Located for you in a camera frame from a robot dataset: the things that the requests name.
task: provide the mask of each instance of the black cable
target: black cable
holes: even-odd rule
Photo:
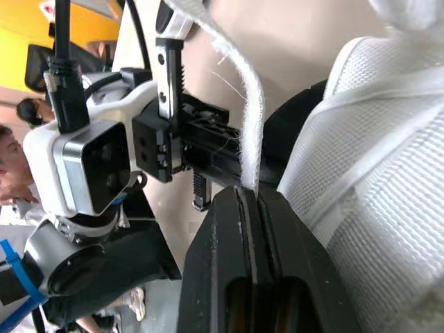
[[[109,85],[110,83],[116,82],[122,78],[122,74],[120,73],[114,73],[110,76],[107,76],[106,78],[102,78],[96,82],[94,82],[92,85],[90,85],[83,95],[85,96],[85,101],[88,100],[93,93],[95,93],[97,90],[101,89],[102,87],[105,87],[106,85]]]
[[[148,57],[148,49],[146,48],[145,35],[142,29],[142,24],[140,23],[139,14],[137,14],[137,8],[134,0],[126,0],[127,6],[130,8],[131,17],[133,19],[134,28],[136,30],[137,39],[139,40],[140,51],[142,52],[142,57],[144,59],[145,69],[150,68],[150,60]]]
[[[55,0],[55,56],[69,59],[70,0]]]
[[[44,321],[42,318],[42,313],[40,312],[40,308],[36,308],[31,312],[31,316],[33,317],[33,323],[35,327],[35,331],[37,333],[45,333],[44,330]]]

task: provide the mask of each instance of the black hair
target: black hair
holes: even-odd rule
[[[17,116],[29,124],[31,128],[44,124],[41,118],[37,118],[37,106],[35,99],[24,99],[17,104]]]

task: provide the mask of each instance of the person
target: person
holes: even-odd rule
[[[24,99],[17,104],[17,116],[31,128],[56,119],[51,106],[43,99]]]
[[[17,235],[12,234],[11,230],[13,229],[7,229],[5,227],[20,225],[32,227],[30,230],[25,230],[28,233],[25,237],[20,238],[26,240],[26,236],[31,234],[33,227],[35,227],[44,216],[44,211],[39,204],[37,188],[22,146],[14,138],[11,129],[3,125],[0,125],[0,184],[0,203],[15,204],[14,206],[3,207],[0,212],[0,226],[2,226],[2,228],[0,228],[0,230],[2,230],[1,238],[8,240],[17,239]],[[18,200],[24,203],[24,205],[18,206]],[[117,299],[111,306],[128,305],[130,309],[136,313],[137,320],[140,321],[146,313],[143,289],[131,286],[126,290],[130,291],[123,294],[120,298],[115,297],[111,299],[109,303]],[[90,314],[103,307],[96,308],[90,312]],[[78,324],[89,333],[102,332],[94,322],[94,319],[89,315],[77,316],[75,319]]]

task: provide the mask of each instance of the yellow wall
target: yellow wall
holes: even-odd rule
[[[43,0],[0,1],[0,86],[28,91],[24,84],[29,44],[52,47],[49,22],[39,8]],[[81,47],[94,40],[117,40],[119,24],[71,5],[71,41]]]

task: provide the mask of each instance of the floor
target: floor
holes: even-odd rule
[[[367,0],[210,0],[213,18],[240,46],[255,66],[266,96],[269,116],[300,90],[328,77],[341,47],[354,37],[382,35]],[[137,1],[151,59],[155,46],[155,17],[159,0]],[[114,69],[141,66],[129,12],[125,11]],[[183,51],[185,88],[203,101],[231,110],[230,123],[242,124],[242,82],[234,67],[210,45],[210,37],[194,27]],[[151,62],[154,73],[157,63]],[[220,187],[214,186],[216,193]],[[182,268],[187,249],[203,220],[191,202],[191,173],[169,184],[150,179],[146,196],[177,263]],[[180,282],[146,285],[148,314],[135,324],[123,314],[124,333],[175,332]]]

